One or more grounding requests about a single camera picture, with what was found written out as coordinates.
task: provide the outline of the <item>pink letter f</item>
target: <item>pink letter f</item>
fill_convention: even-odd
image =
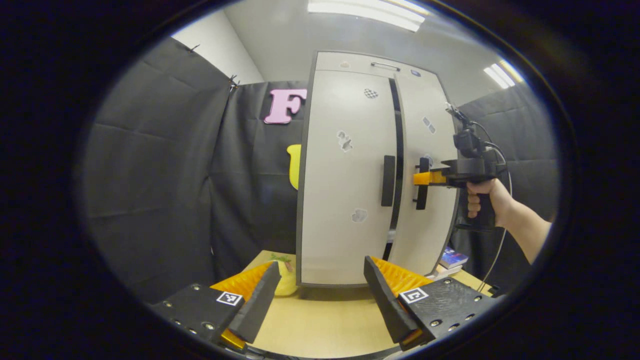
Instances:
[[[271,111],[264,118],[264,122],[287,124],[291,121],[291,117],[287,115],[287,109],[291,109],[292,114],[297,113],[301,105],[300,97],[307,98],[307,89],[276,89],[271,91],[271,95],[273,96]]]

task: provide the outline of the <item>ceiling light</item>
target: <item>ceiling light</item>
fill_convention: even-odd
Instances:
[[[522,79],[522,76],[520,76],[520,73],[513,68],[513,66],[511,66],[510,63],[504,61],[504,60],[500,60],[498,61],[498,63],[500,64],[500,66],[504,69],[507,70],[509,72],[509,74],[511,74],[511,77],[517,82],[517,83],[521,83],[524,81],[524,79]]]
[[[400,7],[409,9],[409,10],[415,12],[415,13],[419,13],[419,14],[422,14],[424,16],[429,15],[429,12],[427,10],[425,10],[422,7],[420,7],[419,5],[416,5],[416,4],[411,3],[409,1],[405,1],[405,0],[384,0],[384,1],[386,1],[387,3],[392,3],[392,4],[398,5]]]
[[[496,74],[498,74],[498,76],[500,76],[502,80],[504,80],[505,83],[509,84],[509,86],[516,85],[516,83],[513,82],[513,80],[507,75],[506,72],[504,72],[504,70],[501,67],[499,67],[496,64],[493,64],[491,65],[491,68],[493,69],[493,71],[495,71]]]
[[[424,16],[380,0],[309,0],[308,11],[367,17],[413,32],[424,22]]]
[[[492,68],[488,67],[488,68],[486,68],[486,69],[484,70],[484,72],[485,72],[487,75],[491,76],[491,78],[492,78],[496,83],[498,83],[498,85],[500,85],[500,87],[501,87],[501,88],[506,89],[506,88],[508,88],[508,87],[509,87],[509,85],[508,85],[506,82],[504,82],[504,80],[502,80],[502,79],[500,78],[500,76],[498,76],[498,74],[496,74],[496,73],[495,73],[495,71],[494,71]]]

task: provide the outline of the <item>hand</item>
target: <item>hand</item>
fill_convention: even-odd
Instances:
[[[469,210],[468,216],[475,218],[480,208],[480,198],[477,194],[487,193],[491,199],[491,206],[495,212],[495,225],[508,228],[511,208],[515,200],[509,195],[509,192],[498,179],[491,179],[479,184],[467,183],[469,193],[468,200]]]

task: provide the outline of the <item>wooden table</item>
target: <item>wooden table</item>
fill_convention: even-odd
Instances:
[[[245,270],[270,261],[272,254],[287,256],[296,268],[295,255],[263,250]],[[481,282],[464,270],[451,277],[474,289]],[[485,286],[482,291],[487,296],[491,296],[489,288]],[[314,358],[364,355],[397,346],[368,288],[304,288],[288,297],[274,297],[250,345]]]

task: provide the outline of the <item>book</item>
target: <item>book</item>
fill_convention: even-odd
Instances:
[[[442,259],[440,259],[440,264],[447,269],[450,269],[466,263],[467,260],[469,260],[468,256],[447,246],[442,254]]]
[[[436,266],[436,270],[433,272],[433,275],[427,276],[427,279],[431,279],[433,281],[437,281],[437,280],[443,279],[445,277],[448,277],[451,274],[455,274],[456,272],[459,272],[460,270],[462,270],[462,265],[454,266],[454,267],[452,267],[450,269],[447,269],[446,267],[438,264],[438,266]]]

